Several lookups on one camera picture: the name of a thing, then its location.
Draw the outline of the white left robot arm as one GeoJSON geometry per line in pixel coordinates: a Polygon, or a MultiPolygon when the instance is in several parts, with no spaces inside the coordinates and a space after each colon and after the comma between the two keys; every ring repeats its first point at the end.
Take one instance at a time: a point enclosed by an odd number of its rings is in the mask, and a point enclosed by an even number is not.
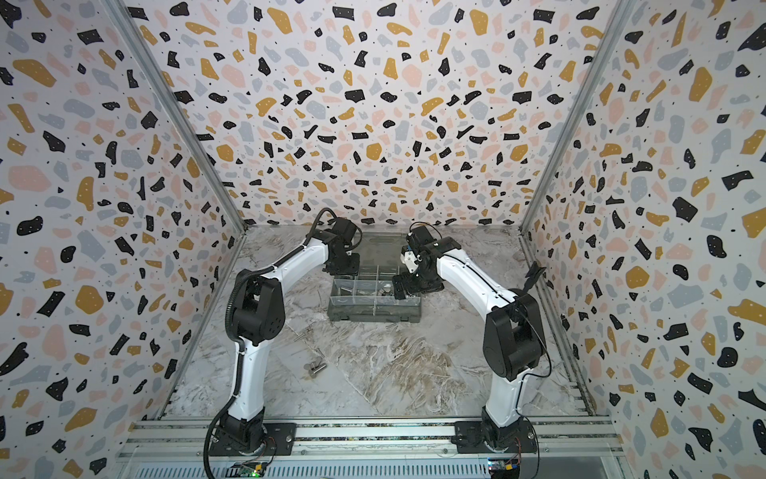
{"type": "Polygon", "coordinates": [[[284,296],[318,267],[333,277],[359,270],[359,227],[330,209],[320,213],[331,215],[327,229],[316,218],[302,243],[272,265],[240,271],[229,296],[225,332],[235,345],[235,372],[231,396],[215,416],[211,435],[245,453],[267,444],[265,375],[271,343],[286,323],[284,296]]]}

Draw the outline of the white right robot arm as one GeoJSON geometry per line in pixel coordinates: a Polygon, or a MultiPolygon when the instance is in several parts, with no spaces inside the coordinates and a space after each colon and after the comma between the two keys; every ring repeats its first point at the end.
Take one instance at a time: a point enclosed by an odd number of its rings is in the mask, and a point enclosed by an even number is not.
{"type": "Polygon", "coordinates": [[[451,237],[436,239],[418,225],[406,236],[400,261],[406,271],[392,279],[395,299],[437,293],[452,285],[484,319],[482,351],[493,373],[476,444],[503,452],[521,443],[521,399],[540,359],[549,357],[542,313],[530,290],[545,269],[534,263],[520,289],[506,289],[485,273],[451,237]]]}

